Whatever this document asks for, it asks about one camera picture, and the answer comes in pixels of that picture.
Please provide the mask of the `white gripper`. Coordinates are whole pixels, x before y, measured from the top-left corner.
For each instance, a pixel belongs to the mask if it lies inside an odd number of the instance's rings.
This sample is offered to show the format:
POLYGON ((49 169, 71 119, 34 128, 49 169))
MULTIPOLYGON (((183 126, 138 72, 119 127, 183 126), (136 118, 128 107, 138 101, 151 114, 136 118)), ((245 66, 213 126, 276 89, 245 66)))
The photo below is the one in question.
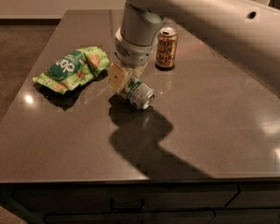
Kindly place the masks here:
POLYGON ((134 45, 123 37, 120 29, 116 31, 114 53, 122 64, 112 63, 109 67, 109 86, 114 93, 119 94, 132 75, 129 67, 134 68, 133 74, 137 77, 143 74, 155 44, 156 42, 150 46, 134 45))

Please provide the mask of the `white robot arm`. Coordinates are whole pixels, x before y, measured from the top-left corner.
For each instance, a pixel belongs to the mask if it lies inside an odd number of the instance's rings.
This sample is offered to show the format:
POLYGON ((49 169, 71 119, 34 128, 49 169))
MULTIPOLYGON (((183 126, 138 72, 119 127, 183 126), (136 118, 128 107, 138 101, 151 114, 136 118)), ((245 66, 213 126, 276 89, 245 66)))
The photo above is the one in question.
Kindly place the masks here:
POLYGON ((132 68, 144 65, 167 20, 280 97, 280 10, 249 0, 125 0, 117 58, 132 68))

